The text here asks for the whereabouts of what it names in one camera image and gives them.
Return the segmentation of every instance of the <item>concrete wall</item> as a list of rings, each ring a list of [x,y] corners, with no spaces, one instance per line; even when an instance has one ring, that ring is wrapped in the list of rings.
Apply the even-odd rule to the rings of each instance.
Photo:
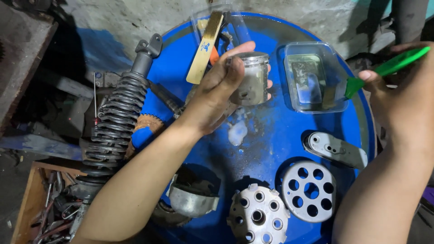
[[[80,28],[79,34],[83,39],[86,57],[98,62],[98,59],[101,59],[100,48],[111,49],[113,55],[125,63],[123,68],[128,67],[131,63],[129,60],[135,57],[134,48],[140,39],[148,39],[153,33],[162,34],[187,21],[191,12],[190,6],[206,4],[207,0],[66,0],[66,2],[67,5],[63,5],[62,8],[73,15],[77,27]],[[356,29],[367,17],[370,0],[238,0],[236,2],[240,10],[268,13],[300,24],[331,43],[344,58],[368,50],[367,35],[356,34]],[[390,5],[384,16],[389,13]],[[427,16],[433,13],[434,1],[430,3]],[[377,33],[374,39],[376,41],[371,49],[373,52],[389,44],[394,39],[394,35]]]

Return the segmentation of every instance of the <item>piston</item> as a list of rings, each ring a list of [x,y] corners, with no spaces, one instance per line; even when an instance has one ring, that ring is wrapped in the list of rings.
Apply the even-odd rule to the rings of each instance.
[[[267,101],[268,62],[270,57],[262,52],[239,53],[244,62],[244,78],[229,100],[237,105],[257,105]]]

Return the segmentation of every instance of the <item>clear plastic container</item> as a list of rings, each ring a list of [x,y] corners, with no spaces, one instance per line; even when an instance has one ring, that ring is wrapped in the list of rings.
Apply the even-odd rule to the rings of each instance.
[[[197,46],[201,43],[203,32],[205,31],[203,24],[199,23],[201,20],[209,19],[213,11],[221,11],[222,13],[227,12],[228,18],[223,21],[227,21],[228,25],[223,29],[222,32],[227,32],[230,39],[230,44],[228,45],[228,50],[232,49],[242,43],[251,40],[249,32],[247,30],[246,24],[244,23],[243,17],[239,10],[232,4],[231,1],[220,1],[210,4],[194,4],[191,10],[191,22],[193,25],[194,33],[197,40]]]
[[[285,70],[294,110],[342,112],[348,106],[348,75],[333,47],[325,42],[296,42],[285,47]]]

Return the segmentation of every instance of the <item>hand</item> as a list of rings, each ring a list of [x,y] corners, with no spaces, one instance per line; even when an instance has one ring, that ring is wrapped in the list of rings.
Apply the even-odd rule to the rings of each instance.
[[[254,49],[255,43],[250,41],[224,53],[201,80],[195,95],[176,123],[197,132],[199,137],[210,134],[219,127],[237,108],[229,102],[229,97],[244,77],[243,61],[234,57],[231,66],[227,68],[226,59],[238,53],[252,52]],[[272,84],[271,80],[268,80],[267,88]]]
[[[431,46],[409,76],[394,90],[386,87],[375,72],[365,70],[359,77],[371,92],[371,107],[375,119],[391,137],[411,144],[429,142],[434,138],[434,43],[408,43],[391,48],[392,52]]]

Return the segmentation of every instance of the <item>black coil spring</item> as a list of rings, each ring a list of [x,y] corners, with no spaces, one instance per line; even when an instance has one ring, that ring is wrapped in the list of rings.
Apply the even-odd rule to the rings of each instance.
[[[140,115],[149,83],[130,72],[122,74],[118,85],[108,97],[85,155],[87,165],[80,181],[104,184],[124,159],[134,126]]]

